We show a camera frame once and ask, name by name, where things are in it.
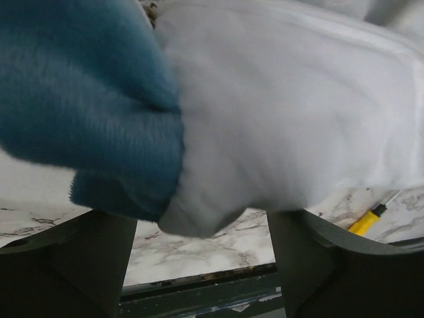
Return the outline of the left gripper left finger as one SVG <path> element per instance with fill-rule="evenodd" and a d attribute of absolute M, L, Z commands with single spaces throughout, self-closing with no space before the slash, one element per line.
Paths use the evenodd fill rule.
<path fill-rule="evenodd" d="M 116 317 L 137 221 L 90 211 L 1 248 L 2 317 Z"/>

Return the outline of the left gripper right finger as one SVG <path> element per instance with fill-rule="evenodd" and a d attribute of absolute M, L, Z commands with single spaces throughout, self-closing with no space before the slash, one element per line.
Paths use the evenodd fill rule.
<path fill-rule="evenodd" d="M 267 218 L 287 317 L 423 316 L 423 238 L 383 244 L 305 210 Z"/>

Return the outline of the white blue-trimmed pillowcase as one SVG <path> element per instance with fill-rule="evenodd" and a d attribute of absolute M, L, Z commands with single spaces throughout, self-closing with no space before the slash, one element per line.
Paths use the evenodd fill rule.
<path fill-rule="evenodd" d="M 1 148 L 185 237 L 422 186 L 423 2 L 2 1 Z"/>

